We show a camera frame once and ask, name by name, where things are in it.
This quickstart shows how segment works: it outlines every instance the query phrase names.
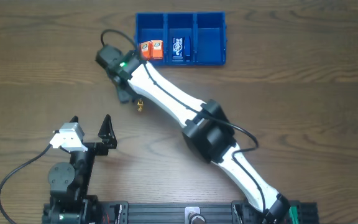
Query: blue tray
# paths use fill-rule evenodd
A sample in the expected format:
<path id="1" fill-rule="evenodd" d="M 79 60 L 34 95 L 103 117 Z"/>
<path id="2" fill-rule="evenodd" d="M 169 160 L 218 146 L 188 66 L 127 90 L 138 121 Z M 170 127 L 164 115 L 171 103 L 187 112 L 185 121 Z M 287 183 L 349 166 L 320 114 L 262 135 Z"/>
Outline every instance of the blue tray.
<path id="1" fill-rule="evenodd" d="M 190 37 L 191 59 L 172 60 L 174 37 Z M 154 65 L 224 65 L 226 23 L 224 12 L 137 13 L 135 42 L 162 40 L 164 57 Z"/>

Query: brown tabletop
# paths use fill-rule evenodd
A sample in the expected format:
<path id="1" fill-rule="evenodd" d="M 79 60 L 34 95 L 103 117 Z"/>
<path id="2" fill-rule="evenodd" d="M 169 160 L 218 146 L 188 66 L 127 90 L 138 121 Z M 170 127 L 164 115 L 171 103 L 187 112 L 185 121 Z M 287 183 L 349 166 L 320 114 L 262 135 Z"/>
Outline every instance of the brown tabletop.
<path id="1" fill-rule="evenodd" d="M 112 117 L 118 149 L 97 157 L 89 194 L 129 202 L 230 202 L 242 192 L 195 158 L 179 125 L 149 100 L 121 105 L 94 61 L 103 29 L 134 35 L 136 12 L 225 11 L 222 67 L 165 67 L 192 96 L 222 105 L 254 133 L 246 158 L 290 200 L 317 202 L 322 223 L 358 222 L 358 1 L 0 1 L 0 181 L 73 115 L 87 141 Z M 106 42 L 127 51 L 123 38 Z M 249 142 L 235 135 L 241 146 Z M 63 151 L 18 172 L 2 191 L 17 223 L 40 223 L 49 168 Z M 7 223 L 0 213 L 0 223 Z"/>

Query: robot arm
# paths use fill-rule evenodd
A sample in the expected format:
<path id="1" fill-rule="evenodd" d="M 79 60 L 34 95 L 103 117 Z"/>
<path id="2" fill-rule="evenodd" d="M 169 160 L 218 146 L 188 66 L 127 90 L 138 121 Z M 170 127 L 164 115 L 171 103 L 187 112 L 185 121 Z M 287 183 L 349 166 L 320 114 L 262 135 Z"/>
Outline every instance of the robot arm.
<path id="1" fill-rule="evenodd" d="M 207 162 L 219 166 L 239 186 L 248 202 L 264 214 L 265 223 L 278 223 L 285 216 L 290 208 L 288 200 L 269 186 L 241 153 L 233 154 L 240 149 L 233 138 L 234 130 L 203 119 L 195 113 L 197 111 L 228 122 L 215 101 L 205 103 L 187 95 L 164 79 L 151 63 L 141 62 L 134 51 L 121 55 L 114 47 L 105 45 L 98 52 L 96 61 L 118 88 L 127 91 L 134 98 L 139 95 L 149 98 L 176 119 L 190 149 Z M 258 185 L 234 162 L 233 156 Z M 265 210 L 258 186 L 264 195 Z"/>

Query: black cable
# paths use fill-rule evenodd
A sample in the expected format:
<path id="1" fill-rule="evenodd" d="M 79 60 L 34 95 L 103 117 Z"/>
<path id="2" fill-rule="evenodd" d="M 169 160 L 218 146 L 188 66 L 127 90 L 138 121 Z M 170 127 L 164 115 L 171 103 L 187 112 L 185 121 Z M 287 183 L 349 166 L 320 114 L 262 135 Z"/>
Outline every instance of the black cable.
<path id="1" fill-rule="evenodd" d="M 6 220 L 10 223 L 10 224 L 16 224 L 15 221 L 13 221 L 9 215 L 7 215 L 7 213 L 4 210 L 4 207 L 2 206 L 1 203 L 1 191 L 2 191 L 2 187 L 4 186 L 4 184 L 6 183 L 6 181 L 13 176 L 13 174 L 15 174 L 17 171 L 21 170 L 23 167 L 29 165 L 30 163 L 36 161 L 37 159 L 39 159 L 41 156 L 43 156 L 50 148 L 51 144 L 48 144 L 48 146 L 45 148 L 44 151 L 42 151 L 38 156 L 35 156 L 33 159 L 23 163 L 22 165 L 20 165 L 18 168 L 12 170 L 12 172 L 10 172 L 1 182 L 0 184 L 0 211 L 1 213 L 4 215 L 4 217 L 6 218 Z"/>
<path id="2" fill-rule="evenodd" d="M 104 46 L 104 41 L 103 41 L 103 36 L 105 33 L 108 33 L 108 32 L 115 32 L 117 34 L 120 34 L 122 35 L 123 37 L 125 37 L 135 48 L 135 50 L 137 50 L 137 47 L 136 47 L 136 44 L 135 42 L 128 36 L 126 35 L 125 33 L 119 31 L 119 30 L 114 30 L 114 29 L 106 29 L 102 32 L 102 34 L 100 35 L 100 41 L 102 43 L 102 45 Z M 171 98 L 173 98 L 176 102 L 178 102 L 179 104 L 181 104 L 182 106 L 184 106 L 186 109 L 188 110 L 191 110 L 192 112 L 196 113 L 200 118 L 203 118 L 203 119 L 208 119 L 210 121 L 215 121 L 219 124 L 222 124 L 222 125 L 225 125 L 225 126 L 229 126 L 233 129 L 236 129 L 242 133 L 244 133 L 245 135 L 247 135 L 249 138 L 251 138 L 251 140 L 254 142 L 255 144 L 255 147 L 253 148 L 248 148 L 248 149 L 240 149 L 240 150 L 237 150 L 237 151 L 234 151 L 232 153 L 232 160 L 251 178 L 251 180 L 255 183 L 256 187 L 258 188 L 259 192 L 260 192 L 260 196 L 262 197 L 262 204 L 263 204 L 263 210 L 262 210 L 262 213 L 265 212 L 265 209 L 266 209 L 266 202 L 265 202 L 265 196 L 264 196 L 264 193 L 262 191 L 262 188 L 260 188 L 260 185 L 258 184 L 258 182 L 255 180 L 255 178 L 248 172 L 248 170 L 243 166 L 241 165 L 241 163 L 236 159 L 235 155 L 237 153 L 241 153 L 241 152 L 249 152 L 249 151 L 254 151 L 256 150 L 258 147 L 259 147 L 259 143 L 258 143 L 258 140 L 257 138 L 251 134 L 250 132 L 248 132 L 247 130 L 245 130 L 244 128 L 241 128 L 235 124 L 232 124 L 230 122 L 227 122 L 227 121 L 224 121 L 224 120 L 221 120 L 221 119 L 217 119 L 217 118 L 214 118 L 208 114 L 205 114 L 205 113 L 202 113 L 200 111 L 197 111 L 195 109 L 193 109 L 192 107 L 186 105 L 184 102 L 180 101 L 178 98 L 174 97 L 171 93 L 169 93 L 167 90 L 165 90 L 164 88 L 162 88 L 155 80 L 154 78 L 151 76 L 150 72 L 149 72 L 149 69 L 147 69 L 147 61 L 146 60 L 143 60 L 141 55 L 140 54 L 137 54 L 138 57 L 139 57 L 139 60 L 142 62 L 142 65 L 144 66 L 149 78 L 151 79 L 151 81 L 153 82 L 154 85 L 156 85 L 160 90 L 162 90 L 165 94 L 167 94 L 168 96 L 170 96 Z"/>

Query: orange box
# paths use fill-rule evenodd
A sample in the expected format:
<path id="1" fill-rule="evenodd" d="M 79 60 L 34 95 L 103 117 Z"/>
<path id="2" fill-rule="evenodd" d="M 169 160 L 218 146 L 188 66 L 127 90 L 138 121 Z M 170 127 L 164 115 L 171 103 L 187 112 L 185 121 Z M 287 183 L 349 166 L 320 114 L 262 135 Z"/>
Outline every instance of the orange box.
<path id="1" fill-rule="evenodd" d="M 141 43 L 139 47 L 143 59 L 149 60 L 152 58 L 152 43 L 150 41 Z"/>
<path id="2" fill-rule="evenodd" d="M 162 40 L 152 40 L 152 59 L 162 59 L 163 55 Z"/>

